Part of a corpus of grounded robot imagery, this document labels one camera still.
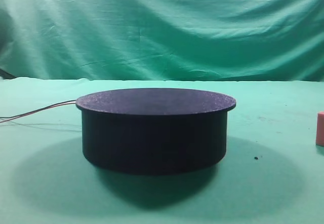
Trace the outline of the pink cube block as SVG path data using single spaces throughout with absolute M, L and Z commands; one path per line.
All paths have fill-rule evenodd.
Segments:
M 317 114 L 317 124 L 316 124 L 316 145 L 324 146 L 324 112 L 320 111 Z

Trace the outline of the black round turntable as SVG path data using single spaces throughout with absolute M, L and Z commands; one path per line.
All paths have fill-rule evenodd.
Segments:
M 79 97 L 84 157 L 134 175 L 174 175 L 216 165 L 226 154 L 236 100 L 195 89 L 131 88 Z

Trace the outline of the green backdrop cloth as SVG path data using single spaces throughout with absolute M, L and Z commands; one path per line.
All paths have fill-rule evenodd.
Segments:
M 323 0 L 1 0 L 1 70 L 62 80 L 322 81 Z

